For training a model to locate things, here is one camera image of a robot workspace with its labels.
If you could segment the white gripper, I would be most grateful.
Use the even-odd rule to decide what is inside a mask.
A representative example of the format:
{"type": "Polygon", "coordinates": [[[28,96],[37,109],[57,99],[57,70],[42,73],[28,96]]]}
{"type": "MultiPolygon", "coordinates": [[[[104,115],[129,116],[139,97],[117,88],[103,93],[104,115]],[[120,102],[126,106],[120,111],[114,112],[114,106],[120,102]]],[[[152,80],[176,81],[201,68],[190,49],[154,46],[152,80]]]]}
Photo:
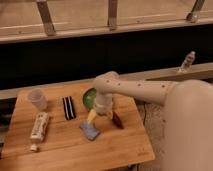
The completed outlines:
{"type": "Polygon", "coordinates": [[[96,118],[97,114],[99,116],[108,116],[109,118],[111,118],[113,116],[112,107],[113,107],[112,94],[97,93],[93,104],[94,109],[91,109],[90,112],[88,113],[87,123],[91,124],[96,118]]]}

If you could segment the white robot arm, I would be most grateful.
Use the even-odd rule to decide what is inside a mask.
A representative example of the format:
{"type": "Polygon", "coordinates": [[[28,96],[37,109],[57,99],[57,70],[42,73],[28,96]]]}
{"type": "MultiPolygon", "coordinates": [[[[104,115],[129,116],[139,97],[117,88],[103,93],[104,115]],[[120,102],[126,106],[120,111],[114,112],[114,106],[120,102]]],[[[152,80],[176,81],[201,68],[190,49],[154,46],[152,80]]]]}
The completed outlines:
{"type": "Polygon", "coordinates": [[[114,93],[164,107],[163,171],[213,171],[213,85],[201,80],[122,80],[97,76],[94,107],[87,122],[112,111],[114,93]]]}

